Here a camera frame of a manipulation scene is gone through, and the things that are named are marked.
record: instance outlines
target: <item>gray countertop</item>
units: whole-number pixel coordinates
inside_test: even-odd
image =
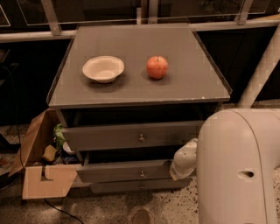
[[[112,83],[96,83],[82,73],[97,56],[115,56],[123,73]],[[167,58],[162,80],[145,71],[149,57]],[[224,102],[229,93],[186,24],[81,26],[67,55],[49,106],[94,108],[185,102]]]

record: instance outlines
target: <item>white pole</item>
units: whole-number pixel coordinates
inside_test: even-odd
[[[254,74],[251,77],[237,108],[249,109],[280,60],[280,24],[271,38]]]

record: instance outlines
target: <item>green object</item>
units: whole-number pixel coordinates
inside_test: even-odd
[[[59,123],[58,125],[56,125],[54,127],[54,130],[53,130],[53,134],[55,136],[55,141],[56,141],[56,149],[57,150],[62,150],[63,149],[63,143],[65,142],[65,139],[62,135],[62,124]]]

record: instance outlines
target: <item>drawer handle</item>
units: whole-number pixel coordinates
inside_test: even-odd
[[[141,178],[145,178],[145,177],[146,177],[143,171],[141,171],[140,177],[141,177]]]
[[[140,134],[138,140],[140,143],[143,143],[145,141],[144,135]]]

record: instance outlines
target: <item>drawer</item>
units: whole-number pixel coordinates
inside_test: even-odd
[[[190,180],[190,178],[186,178],[183,180],[174,181],[171,178],[167,178],[141,181],[95,183],[90,185],[90,188],[93,193],[121,193],[157,189],[179,189],[188,186]]]
[[[137,148],[184,144],[200,131],[203,121],[158,122],[64,128],[63,136],[74,151]]]
[[[79,167],[77,172],[85,183],[169,179],[170,165],[169,160],[85,164]]]

